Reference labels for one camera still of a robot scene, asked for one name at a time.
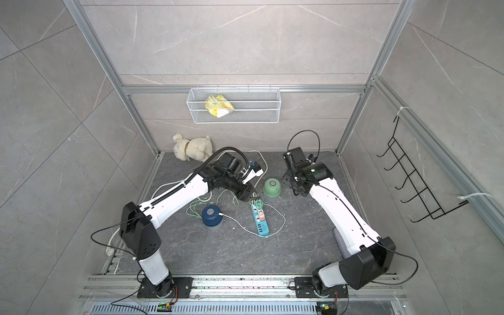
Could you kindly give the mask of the teal square charger block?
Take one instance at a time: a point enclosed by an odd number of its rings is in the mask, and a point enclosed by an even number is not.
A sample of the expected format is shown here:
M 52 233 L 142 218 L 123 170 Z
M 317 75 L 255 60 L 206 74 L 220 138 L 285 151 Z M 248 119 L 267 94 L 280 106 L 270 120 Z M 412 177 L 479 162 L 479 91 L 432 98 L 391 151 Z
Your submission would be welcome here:
M 262 209 L 263 208 L 263 202 L 261 200 L 256 200 L 255 203 L 254 203 L 255 207 L 257 209 Z

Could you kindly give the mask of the green cordless meat grinder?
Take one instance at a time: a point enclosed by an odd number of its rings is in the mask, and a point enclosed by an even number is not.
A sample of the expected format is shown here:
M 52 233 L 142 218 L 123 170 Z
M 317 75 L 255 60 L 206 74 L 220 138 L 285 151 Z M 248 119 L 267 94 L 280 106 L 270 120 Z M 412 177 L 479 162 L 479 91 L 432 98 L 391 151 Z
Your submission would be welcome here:
M 281 182 L 276 178 L 269 178 L 263 186 L 264 194 L 269 198 L 277 198 L 282 192 Z

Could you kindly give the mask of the pink USB charger adapter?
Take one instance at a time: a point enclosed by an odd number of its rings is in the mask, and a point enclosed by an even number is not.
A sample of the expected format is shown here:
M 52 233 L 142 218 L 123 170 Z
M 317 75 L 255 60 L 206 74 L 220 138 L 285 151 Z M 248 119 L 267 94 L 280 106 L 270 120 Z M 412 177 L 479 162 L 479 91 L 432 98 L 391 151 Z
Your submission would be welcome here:
M 256 219 L 258 222 L 266 221 L 265 212 L 263 209 L 256 210 Z

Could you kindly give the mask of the teal power strip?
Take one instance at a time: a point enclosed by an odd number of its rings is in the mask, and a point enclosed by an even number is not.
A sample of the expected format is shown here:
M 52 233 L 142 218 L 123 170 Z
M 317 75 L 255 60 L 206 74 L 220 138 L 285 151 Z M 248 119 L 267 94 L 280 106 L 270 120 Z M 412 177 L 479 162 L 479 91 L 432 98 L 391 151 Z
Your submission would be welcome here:
M 263 209 L 263 202 L 259 199 L 251 203 L 251 209 L 255 219 L 258 235 L 267 237 L 270 234 L 269 226 L 266 221 L 265 212 Z

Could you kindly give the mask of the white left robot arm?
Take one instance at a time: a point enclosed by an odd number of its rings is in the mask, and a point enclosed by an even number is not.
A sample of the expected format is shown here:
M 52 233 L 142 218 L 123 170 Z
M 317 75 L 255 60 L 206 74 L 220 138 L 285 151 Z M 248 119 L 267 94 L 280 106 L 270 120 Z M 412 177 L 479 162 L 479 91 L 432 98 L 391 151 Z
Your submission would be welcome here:
M 161 238 L 157 232 L 166 220 L 216 188 L 229 190 L 237 199 L 248 202 L 255 192 L 251 180 L 263 173 L 259 163 L 249 161 L 242 151 L 228 146 L 216 151 L 164 193 L 139 205 L 126 204 L 117 227 L 125 244 L 123 251 L 132 255 L 144 273 L 142 287 L 160 298 L 175 293 L 172 273 L 160 253 Z

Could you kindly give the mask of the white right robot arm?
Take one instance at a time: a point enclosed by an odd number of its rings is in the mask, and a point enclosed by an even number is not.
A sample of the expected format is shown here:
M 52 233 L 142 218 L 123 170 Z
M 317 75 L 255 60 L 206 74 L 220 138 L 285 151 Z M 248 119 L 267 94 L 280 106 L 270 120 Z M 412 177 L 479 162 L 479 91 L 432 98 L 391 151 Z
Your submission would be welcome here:
M 312 273 L 314 294 L 327 297 L 337 286 L 359 290 L 386 274 L 398 254 L 390 237 L 381 237 L 360 216 L 341 191 L 329 168 L 318 156 L 305 156 L 299 147 L 283 154 L 287 170 L 282 181 L 294 196 L 311 196 L 334 225 L 335 238 L 343 259 L 318 267 Z

